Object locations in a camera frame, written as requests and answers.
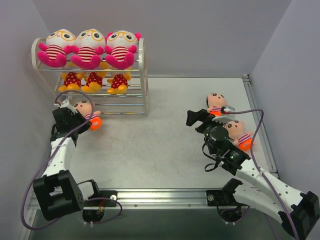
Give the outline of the peach boy plush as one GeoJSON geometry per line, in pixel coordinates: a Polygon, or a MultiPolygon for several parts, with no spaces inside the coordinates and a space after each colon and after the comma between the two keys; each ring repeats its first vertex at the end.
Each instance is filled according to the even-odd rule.
{"type": "Polygon", "coordinates": [[[223,124],[228,131],[228,137],[232,143],[242,151],[248,151],[255,142],[253,141],[253,133],[245,131],[245,123],[239,120],[232,120],[223,124]]]}
{"type": "Polygon", "coordinates": [[[88,100],[82,100],[73,105],[73,107],[86,119],[91,122],[90,130],[96,131],[102,126],[102,119],[100,110],[95,110],[95,104],[93,106],[88,100]]]}
{"type": "Polygon", "coordinates": [[[225,97],[220,93],[210,93],[206,97],[207,112],[219,117],[222,115],[222,108],[227,106],[225,97]]]}

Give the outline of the yellow bear plush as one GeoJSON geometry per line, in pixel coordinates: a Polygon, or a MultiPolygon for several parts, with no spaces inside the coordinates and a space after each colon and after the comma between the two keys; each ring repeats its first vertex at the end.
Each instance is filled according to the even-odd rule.
{"type": "Polygon", "coordinates": [[[89,72],[85,77],[85,84],[81,87],[81,90],[85,93],[95,93],[101,90],[103,85],[103,79],[107,75],[108,64],[106,62],[100,63],[99,67],[95,71],[89,72]]]}
{"type": "Polygon", "coordinates": [[[107,79],[110,87],[107,92],[111,95],[125,94],[128,90],[128,81],[131,80],[130,71],[112,71],[111,77],[107,79]]]}
{"type": "Polygon", "coordinates": [[[86,75],[86,71],[79,71],[79,67],[72,62],[68,62],[64,67],[65,71],[61,73],[63,84],[58,88],[60,92],[67,90],[80,90],[82,79],[86,75]]]}

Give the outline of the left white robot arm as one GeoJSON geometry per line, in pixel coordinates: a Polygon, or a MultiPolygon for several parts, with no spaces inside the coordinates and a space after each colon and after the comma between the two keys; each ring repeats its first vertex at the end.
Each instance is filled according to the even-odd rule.
{"type": "Polygon", "coordinates": [[[68,107],[55,109],[52,114],[55,124],[51,129],[51,155],[42,176],[32,184],[47,221],[81,211],[85,202],[95,206],[101,201],[100,190],[93,179],[78,184],[70,171],[78,137],[91,123],[68,107]]]}

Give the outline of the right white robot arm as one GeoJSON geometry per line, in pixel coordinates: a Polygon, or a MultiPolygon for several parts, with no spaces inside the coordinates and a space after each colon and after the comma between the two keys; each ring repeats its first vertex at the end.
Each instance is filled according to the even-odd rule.
{"type": "Polygon", "coordinates": [[[216,116],[201,109],[188,110],[186,125],[200,121],[195,130],[203,135],[206,157],[212,159],[215,169],[222,168],[234,177],[223,187],[222,200],[255,208],[277,220],[282,228],[296,240],[305,240],[320,219],[318,196],[304,193],[282,182],[258,165],[253,153],[247,154],[230,141],[224,124],[237,111],[231,106],[222,107],[216,116]]]}

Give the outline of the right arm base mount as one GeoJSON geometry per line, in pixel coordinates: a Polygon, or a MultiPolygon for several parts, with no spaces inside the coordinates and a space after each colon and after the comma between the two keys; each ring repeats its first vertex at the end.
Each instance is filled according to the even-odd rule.
{"type": "Polygon", "coordinates": [[[235,178],[230,179],[221,189],[209,189],[206,191],[206,202],[210,207],[240,206],[234,194],[236,188],[243,183],[235,178]]]}

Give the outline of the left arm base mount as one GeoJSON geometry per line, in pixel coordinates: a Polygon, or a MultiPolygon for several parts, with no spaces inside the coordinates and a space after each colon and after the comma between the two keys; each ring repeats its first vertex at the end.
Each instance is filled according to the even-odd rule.
{"type": "Polygon", "coordinates": [[[78,183],[79,189],[85,200],[85,207],[116,207],[112,200],[118,199],[118,191],[114,189],[102,189],[93,179],[78,183]]]}

